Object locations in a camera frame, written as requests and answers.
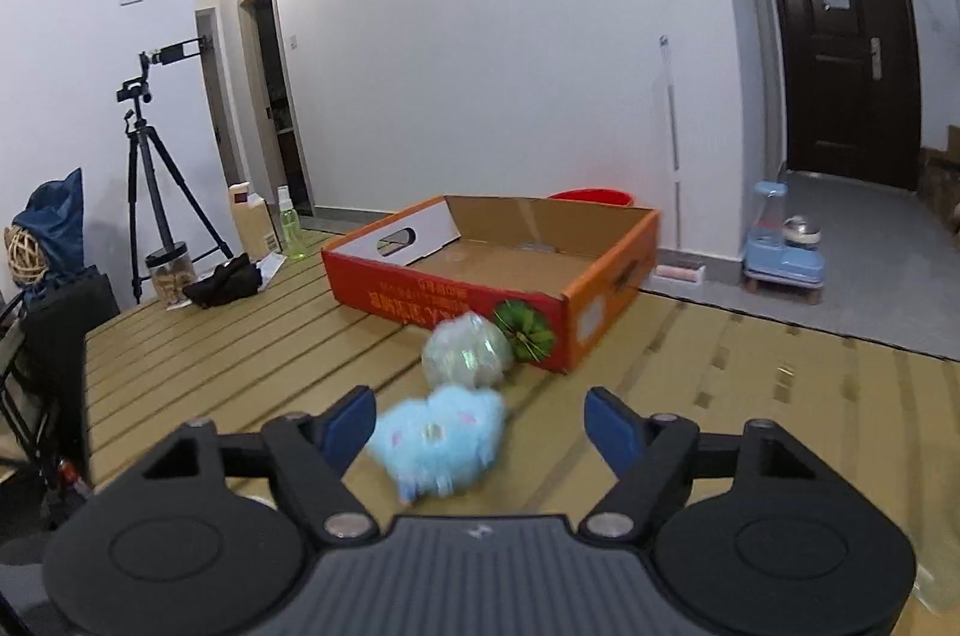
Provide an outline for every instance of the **wicker ball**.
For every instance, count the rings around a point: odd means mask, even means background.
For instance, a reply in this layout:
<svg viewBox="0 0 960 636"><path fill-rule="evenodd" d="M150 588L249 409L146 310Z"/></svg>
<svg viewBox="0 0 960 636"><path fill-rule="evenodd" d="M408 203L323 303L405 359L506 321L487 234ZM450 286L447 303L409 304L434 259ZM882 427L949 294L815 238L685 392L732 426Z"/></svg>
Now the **wicker ball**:
<svg viewBox="0 0 960 636"><path fill-rule="evenodd" d="M10 275L18 284L37 283L46 274L47 257L40 243L27 230L13 225L3 230Z"/></svg>

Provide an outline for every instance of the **tripod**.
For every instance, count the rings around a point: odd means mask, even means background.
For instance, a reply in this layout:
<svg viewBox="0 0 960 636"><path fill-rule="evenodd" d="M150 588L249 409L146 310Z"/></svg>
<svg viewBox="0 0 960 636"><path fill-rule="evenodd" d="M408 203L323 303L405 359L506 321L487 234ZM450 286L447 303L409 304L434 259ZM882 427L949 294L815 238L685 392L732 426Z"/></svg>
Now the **tripod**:
<svg viewBox="0 0 960 636"><path fill-rule="evenodd" d="M169 62L176 62L179 59L186 58L182 52L183 46L184 45L182 43L178 43L176 46L168 46L167 49L163 50L167 51L170 48L179 49L179 54L173 59L169 59ZM192 54L190 56L197 56L198 54L202 53L204 49L205 45L203 45L203 39L200 38L200 51L197 54ZM155 60L161 64L169 64L169 62L165 61L163 51L155 54ZM157 230L160 232L160 242L162 244L160 249L152 252L152 254L147 254L147 266L152 267L155 265L165 264L167 262L171 262L177 257L182 257L187 254L186 244L183 241L175 241L173 235L170 233L170 223L167 221L167 214L163 209L163 200L160 198L160 188L157 186L157 171L154 169L154 158L152 157L150 151L151 143L154 144L154 148L157 149L157 155L160 156L160 159L167 168L167 172L170 173L171 178L173 178L174 183L181 189L181 192L184 192L184 197L189 202L195 214L197 214L200 222L203 222L203 226L206 228L206 231L210 233L214 242L216 243L216 246L214 246L212 249L203 252L203 254L200 254L198 257L194 257L193 262L196 262L198 259L203 259L204 257L209 257L210 254L214 254L218 251L222 252L224 257L227 259L233 258L233 252L230 250L230 247L227 246L227 241L224 241L220 237L220 234L217 233L213 223L203 212L203 209L200 207L200 203L197 202L197 198L194 197L193 192L190 191L190 187L187 186L186 180L184 179L184 174L182 174L181 171L179 171L179 168L176 167L174 158L170 156L170 152L167 151L167 147L163 145L163 141L157 134L157 129L148 124L147 120L143 117L143 112L140 106L141 100L144 103L148 103L152 100L150 86L147 84L147 75L150 70L150 64L151 57L147 56L145 53L141 53L141 74L137 78L131 78L130 81L124 81L123 86L121 86L119 91L117 91L117 102L133 100L133 108L128 110L127 115L124 116L124 132L130 141L130 159L128 160L127 167L127 205L130 208L130 262L131 273L133 274L133 297L136 299L138 304L140 303L140 298L143 295L143 281L147 281L149 279L149 277L144 278L140 276L139 260L137 259L136 171L138 155L143 158L143 172L147 179L147 191L150 193L150 203L154 209L154 219L157 221Z"/></svg>

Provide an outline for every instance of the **dark brown door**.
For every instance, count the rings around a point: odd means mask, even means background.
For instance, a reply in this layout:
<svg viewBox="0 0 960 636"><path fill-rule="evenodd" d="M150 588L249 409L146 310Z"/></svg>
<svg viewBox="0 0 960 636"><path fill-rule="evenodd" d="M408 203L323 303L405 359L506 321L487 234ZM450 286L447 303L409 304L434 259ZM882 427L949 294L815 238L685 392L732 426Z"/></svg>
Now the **dark brown door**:
<svg viewBox="0 0 960 636"><path fill-rule="evenodd" d="M778 0L787 166L915 190L920 66L910 0Z"/></svg>

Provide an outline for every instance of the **light blue plush toy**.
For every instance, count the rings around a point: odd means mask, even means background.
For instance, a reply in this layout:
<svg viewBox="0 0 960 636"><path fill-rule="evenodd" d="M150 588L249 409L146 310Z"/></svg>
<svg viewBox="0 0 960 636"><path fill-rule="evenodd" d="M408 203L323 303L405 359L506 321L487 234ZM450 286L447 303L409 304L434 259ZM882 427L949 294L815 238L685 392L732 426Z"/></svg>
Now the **light blue plush toy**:
<svg viewBox="0 0 960 636"><path fill-rule="evenodd" d="M402 401L377 417L368 449L408 505L470 486L496 459L503 400L490 389L445 385L425 401Z"/></svg>

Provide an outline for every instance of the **ribbed gray panel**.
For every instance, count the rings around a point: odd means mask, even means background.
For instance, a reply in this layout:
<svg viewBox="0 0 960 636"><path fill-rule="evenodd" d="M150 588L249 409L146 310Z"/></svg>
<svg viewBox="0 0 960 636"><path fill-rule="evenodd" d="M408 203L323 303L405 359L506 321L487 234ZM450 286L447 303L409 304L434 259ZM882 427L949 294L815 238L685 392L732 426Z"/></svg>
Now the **ribbed gray panel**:
<svg viewBox="0 0 960 636"><path fill-rule="evenodd" d="M635 556L573 540L562 521L399 520L335 551L251 636L706 636Z"/></svg>

